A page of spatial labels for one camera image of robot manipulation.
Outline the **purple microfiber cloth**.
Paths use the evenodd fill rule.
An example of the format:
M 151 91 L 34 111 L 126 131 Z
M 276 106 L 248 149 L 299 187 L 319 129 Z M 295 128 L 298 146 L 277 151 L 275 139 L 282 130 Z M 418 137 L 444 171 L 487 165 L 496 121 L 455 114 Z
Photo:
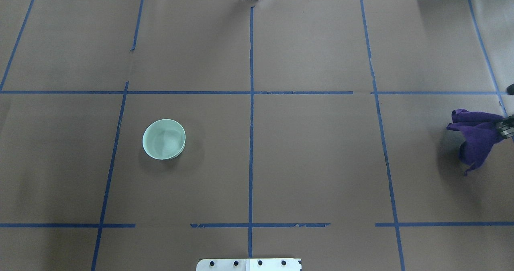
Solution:
M 468 166 L 464 176 L 481 167 L 493 146 L 503 141 L 504 138 L 496 129 L 496 124 L 503 118 L 488 112 L 470 112 L 465 109 L 452 111 L 452 122 L 446 129 L 460 132 L 465 139 L 458 153 L 461 163 Z

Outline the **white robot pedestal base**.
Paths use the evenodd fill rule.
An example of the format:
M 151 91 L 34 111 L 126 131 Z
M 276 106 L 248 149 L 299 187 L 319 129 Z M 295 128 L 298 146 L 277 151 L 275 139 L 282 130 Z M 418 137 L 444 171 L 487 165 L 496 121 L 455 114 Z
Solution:
M 296 258 L 241 258 L 202 259 L 197 271 L 301 271 L 301 259 Z

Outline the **mint green bowl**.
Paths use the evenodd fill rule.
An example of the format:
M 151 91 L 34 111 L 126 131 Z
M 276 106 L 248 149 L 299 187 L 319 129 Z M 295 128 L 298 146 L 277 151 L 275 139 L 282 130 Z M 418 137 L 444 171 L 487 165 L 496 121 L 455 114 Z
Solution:
M 185 128 L 172 119 L 150 124 L 143 133 L 143 150 L 156 160 L 165 161 L 182 154 L 186 144 Z

